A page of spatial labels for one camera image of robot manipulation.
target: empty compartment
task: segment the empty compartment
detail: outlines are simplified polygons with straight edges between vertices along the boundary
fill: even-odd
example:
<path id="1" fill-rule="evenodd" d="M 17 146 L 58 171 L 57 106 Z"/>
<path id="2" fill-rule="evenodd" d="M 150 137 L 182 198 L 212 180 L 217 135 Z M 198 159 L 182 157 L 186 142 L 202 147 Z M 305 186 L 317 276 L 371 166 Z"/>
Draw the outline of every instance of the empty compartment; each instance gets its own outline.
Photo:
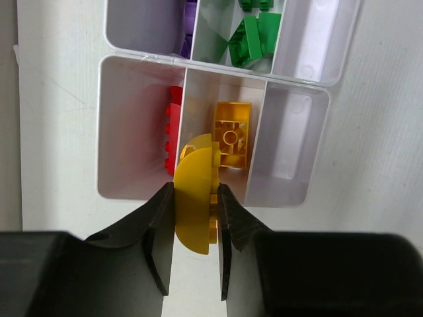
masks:
<path id="1" fill-rule="evenodd" d="M 246 168 L 219 169 L 219 177 L 222 183 L 228 184 L 240 202 L 244 202 L 247 190 L 247 180 L 249 175 L 249 164 L 251 161 L 254 139 L 257 130 L 258 117 L 262 106 L 263 92 L 266 86 L 265 81 L 251 79 L 248 77 L 238 77 L 235 75 L 218 74 L 211 71 L 188 69 L 184 84 L 184 104 L 182 106 L 182 116 L 180 122 L 180 141 L 178 152 L 180 153 L 185 144 L 197 135 L 204 133 L 214 133 L 216 124 L 227 122 L 234 124 L 233 131 L 237 134 L 241 142 L 243 136 L 236 124 L 248 119 L 237 114 L 244 114 L 245 109 L 235 112 L 223 113 L 223 117 L 216 116 L 215 109 L 218 102 L 236 102 L 250 104 L 248 138 L 245 139 L 247 147 L 244 147 L 247 159 Z"/>
<path id="2" fill-rule="evenodd" d="M 185 0 L 107 0 L 104 37 L 121 52 L 180 54 L 184 5 Z"/>
<path id="3" fill-rule="evenodd" d="M 112 199 L 150 199 L 171 182 L 165 159 L 170 87 L 185 68 L 130 57 L 101 63 L 97 188 Z"/>
<path id="4" fill-rule="evenodd" d="M 282 17 L 284 0 L 272 0 L 271 2 L 273 2 L 273 7 L 270 7 L 268 11 L 253 8 L 251 12 L 244 12 L 240 0 L 201 0 L 198 3 L 192 59 L 232 66 L 228 42 L 245 17 L 252 15 L 259 17 L 260 12 L 278 13 Z M 254 48 L 261 50 L 261 47 L 254 46 Z M 259 59 L 248 68 L 269 73 L 272 68 L 272 59 Z"/>
<path id="5" fill-rule="evenodd" d="M 305 201 L 328 105 L 324 90 L 268 84 L 245 205 L 284 207 Z"/>
<path id="6" fill-rule="evenodd" d="M 272 73 L 334 85 L 340 78 L 360 0 L 286 0 Z"/>

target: white plastic container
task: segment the white plastic container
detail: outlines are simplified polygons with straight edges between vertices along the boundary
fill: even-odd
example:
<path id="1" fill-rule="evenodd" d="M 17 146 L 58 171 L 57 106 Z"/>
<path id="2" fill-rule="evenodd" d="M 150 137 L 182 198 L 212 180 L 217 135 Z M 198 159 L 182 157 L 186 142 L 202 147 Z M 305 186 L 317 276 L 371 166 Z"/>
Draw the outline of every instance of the white plastic container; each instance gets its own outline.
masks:
<path id="1" fill-rule="evenodd" d="M 236 69 L 227 41 L 247 15 L 238 0 L 198 0 L 191 60 L 178 56 L 184 38 L 184 0 L 106 0 L 104 37 L 121 53 L 175 63 L 254 73 L 303 83 L 334 85 L 342 74 L 360 0 L 274 0 L 282 14 L 271 65 Z"/>
<path id="2" fill-rule="evenodd" d="M 218 101 L 251 102 L 247 169 L 220 168 L 246 206 L 283 207 L 305 200 L 329 105 L 325 89 L 216 69 L 112 55 L 100 66 L 100 195 L 149 199 L 172 180 L 164 161 L 169 87 L 183 85 L 178 153 L 211 133 Z"/>

